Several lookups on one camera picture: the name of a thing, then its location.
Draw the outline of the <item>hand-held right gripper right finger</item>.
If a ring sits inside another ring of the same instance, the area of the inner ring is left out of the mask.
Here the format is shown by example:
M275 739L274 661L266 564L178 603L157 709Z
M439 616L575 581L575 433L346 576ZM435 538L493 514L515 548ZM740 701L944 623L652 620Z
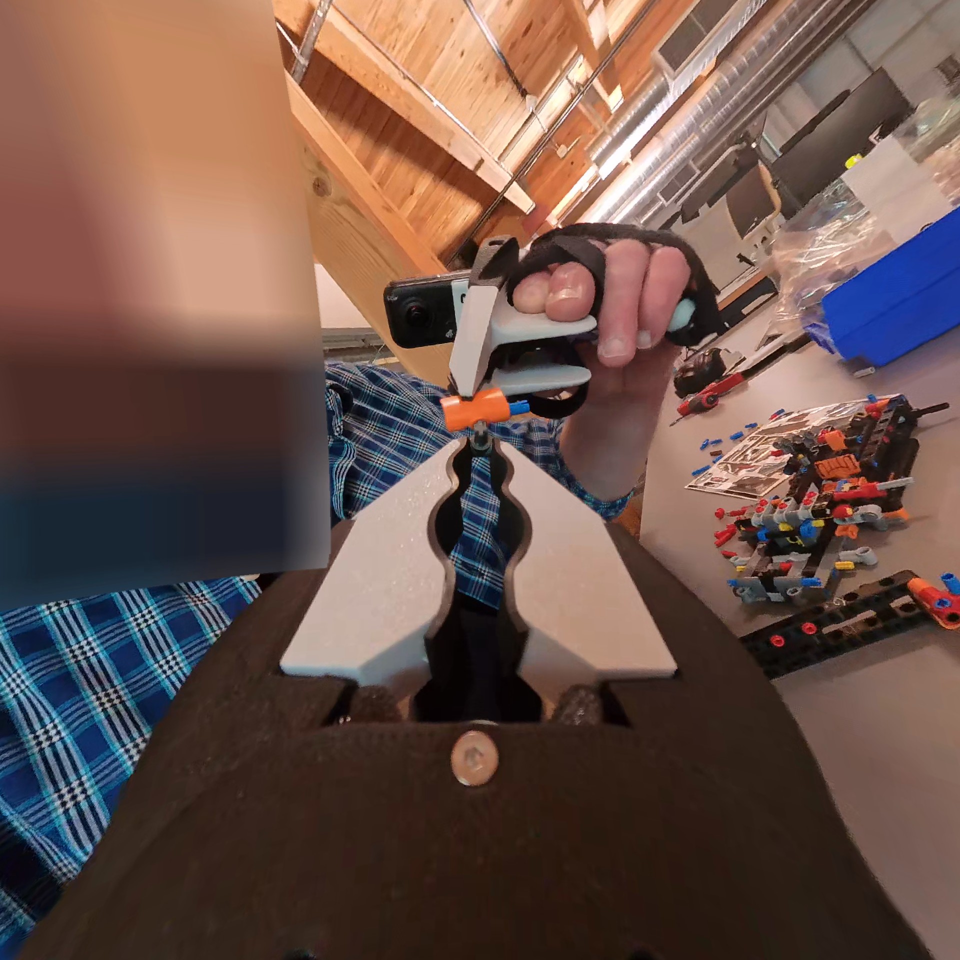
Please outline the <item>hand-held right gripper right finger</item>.
M550 703L575 686L672 678L677 663L600 516L507 443L490 452L490 484L509 668Z

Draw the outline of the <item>blue plastic bin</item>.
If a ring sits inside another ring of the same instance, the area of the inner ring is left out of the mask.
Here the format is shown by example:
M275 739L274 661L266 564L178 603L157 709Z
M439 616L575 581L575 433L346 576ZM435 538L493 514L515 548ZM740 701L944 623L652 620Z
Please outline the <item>blue plastic bin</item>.
M959 323L959 210L931 223L822 300L826 342L887 366Z

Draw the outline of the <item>long black lego beam assembly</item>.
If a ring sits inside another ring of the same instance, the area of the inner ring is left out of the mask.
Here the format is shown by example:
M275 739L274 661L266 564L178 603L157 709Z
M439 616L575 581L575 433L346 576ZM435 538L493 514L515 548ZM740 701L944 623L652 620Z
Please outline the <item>long black lego beam assembly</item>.
M768 680L898 637L924 624L959 628L959 580L931 582L905 569L740 638Z

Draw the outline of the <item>person's left forearm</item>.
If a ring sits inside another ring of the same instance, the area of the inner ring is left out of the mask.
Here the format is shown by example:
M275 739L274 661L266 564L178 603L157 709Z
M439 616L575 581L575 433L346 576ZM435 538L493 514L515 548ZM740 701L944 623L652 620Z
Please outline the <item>person's left forearm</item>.
M559 450L590 495L613 501L629 496L642 480L651 442L651 428L639 419L582 411L563 426Z

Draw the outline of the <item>silver ventilation duct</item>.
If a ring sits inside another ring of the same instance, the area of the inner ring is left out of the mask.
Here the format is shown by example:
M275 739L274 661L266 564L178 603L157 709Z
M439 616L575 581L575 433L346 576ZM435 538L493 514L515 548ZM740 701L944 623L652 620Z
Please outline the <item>silver ventilation duct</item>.
M652 81L595 151L599 192L576 219L614 221L657 201L677 171L742 124L787 67L807 54L842 2L777 2L758 8L710 61L696 58L674 81Z

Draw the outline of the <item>clear plastic bag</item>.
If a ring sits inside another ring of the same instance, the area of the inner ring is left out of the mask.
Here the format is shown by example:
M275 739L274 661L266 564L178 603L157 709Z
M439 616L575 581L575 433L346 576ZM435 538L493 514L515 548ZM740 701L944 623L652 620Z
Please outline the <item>clear plastic bag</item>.
M801 326L829 354L846 351L839 318L845 286L865 296L858 279L939 221L958 214L959 99L926 100L870 151L815 195L774 239L770 265L779 279L777 316Z

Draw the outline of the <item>red handled tool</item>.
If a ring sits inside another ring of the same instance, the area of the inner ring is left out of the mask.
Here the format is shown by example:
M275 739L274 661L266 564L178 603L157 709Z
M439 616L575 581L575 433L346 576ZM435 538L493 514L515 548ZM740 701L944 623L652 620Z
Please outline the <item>red handled tool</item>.
M712 347L693 354L676 368L673 386L680 403L671 426L694 414L713 409L719 399L743 381L736 372L746 357L726 349Z

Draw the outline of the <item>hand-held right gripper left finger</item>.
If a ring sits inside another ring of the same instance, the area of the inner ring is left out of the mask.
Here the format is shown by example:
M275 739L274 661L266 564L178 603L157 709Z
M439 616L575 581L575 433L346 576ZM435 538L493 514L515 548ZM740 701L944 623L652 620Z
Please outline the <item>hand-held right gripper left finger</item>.
M458 485L449 462L462 446L450 441L356 514L281 657L284 674L388 689L426 684L425 634L446 582L427 526Z

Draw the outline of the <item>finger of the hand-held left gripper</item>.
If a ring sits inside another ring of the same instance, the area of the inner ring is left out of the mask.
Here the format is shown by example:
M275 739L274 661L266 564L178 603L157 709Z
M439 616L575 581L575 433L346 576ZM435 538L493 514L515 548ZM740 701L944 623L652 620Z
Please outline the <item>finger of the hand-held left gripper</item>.
M479 390L491 355L491 320L499 288L491 284L452 284L455 334L449 359L451 392L471 399Z

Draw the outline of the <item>orange lego T connector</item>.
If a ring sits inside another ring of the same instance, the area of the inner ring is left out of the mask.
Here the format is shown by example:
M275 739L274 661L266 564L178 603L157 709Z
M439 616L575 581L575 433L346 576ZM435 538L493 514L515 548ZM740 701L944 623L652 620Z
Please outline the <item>orange lego T connector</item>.
M457 433L484 423L499 424L513 415L511 403L502 390L480 390L472 398L450 394L439 400L440 412L447 431Z

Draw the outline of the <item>blue plaid shirt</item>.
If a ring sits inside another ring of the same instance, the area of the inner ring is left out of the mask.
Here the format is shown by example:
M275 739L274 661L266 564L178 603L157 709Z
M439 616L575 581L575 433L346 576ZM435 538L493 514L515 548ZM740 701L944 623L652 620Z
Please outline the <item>blue plaid shirt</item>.
M441 395L404 371L327 367L332 523L352 519L452 440ZM613 520L631 494L604 501L579 484L560 450L567 420L493 431ZM190 672L273 579L183 582L2 613L2 958L17 956L85 865Z

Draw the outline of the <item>printed lego sheet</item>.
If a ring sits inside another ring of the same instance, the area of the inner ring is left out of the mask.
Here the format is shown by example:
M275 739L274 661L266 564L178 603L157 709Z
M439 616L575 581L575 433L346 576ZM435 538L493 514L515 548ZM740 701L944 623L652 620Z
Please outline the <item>printed lego sheet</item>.
M903 394L844 401L772 417L692 475L689 490L766 498L847 482L884 483L912 472L918 444Z

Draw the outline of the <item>person's left hand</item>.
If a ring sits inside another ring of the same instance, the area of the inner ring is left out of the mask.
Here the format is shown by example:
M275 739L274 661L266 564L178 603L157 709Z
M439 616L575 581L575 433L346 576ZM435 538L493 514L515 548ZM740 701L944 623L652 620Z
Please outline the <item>person's left hand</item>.
M514 308L570 324L596 319L595 344L578 348L590 369L589 396L576 418L595 414L608 426L645 424L661 406L677 347L666 339L692 270L677 246L632 236L561 235L557 244L589 243L605 262L603 291L580 262L553 258L516 283Z

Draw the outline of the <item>small black monitor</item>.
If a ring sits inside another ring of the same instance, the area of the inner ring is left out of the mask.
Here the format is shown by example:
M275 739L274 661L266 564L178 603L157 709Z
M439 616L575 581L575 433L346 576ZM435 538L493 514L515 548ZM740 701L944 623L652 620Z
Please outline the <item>small black monitor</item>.
M772 174L757 162L723 195L730 222L744 241L768 230L782 215L783 200Z

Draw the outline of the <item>multicoloured lego build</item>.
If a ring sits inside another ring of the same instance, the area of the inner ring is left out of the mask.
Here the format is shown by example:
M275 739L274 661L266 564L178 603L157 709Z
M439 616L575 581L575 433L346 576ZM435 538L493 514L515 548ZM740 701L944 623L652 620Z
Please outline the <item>multicoloured lego build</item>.
M717 510L717 519L725 525L714 533L713 543L731 566L727 584L740 603L798 605L826 599L842 573L878 563L874 550L859 544L858 537L863 531L883 533L909 522L904 500L920 449L915 433L922 419L943 410L941 405L923 409L906 400L918 445L907 476L879 484L815 487L804 482L804 497L778 489L753 497L738 510Z

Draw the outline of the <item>large black monitor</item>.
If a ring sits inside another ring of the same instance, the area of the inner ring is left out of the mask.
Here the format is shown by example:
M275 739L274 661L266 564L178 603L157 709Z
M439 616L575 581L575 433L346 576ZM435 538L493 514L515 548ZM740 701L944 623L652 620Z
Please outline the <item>large black monitor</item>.
M795 216L813 197L846 172L847 161L867 155L877 138L892 134L914 106L880 68L854 90L844 91L782 149L771 176L785 218Z

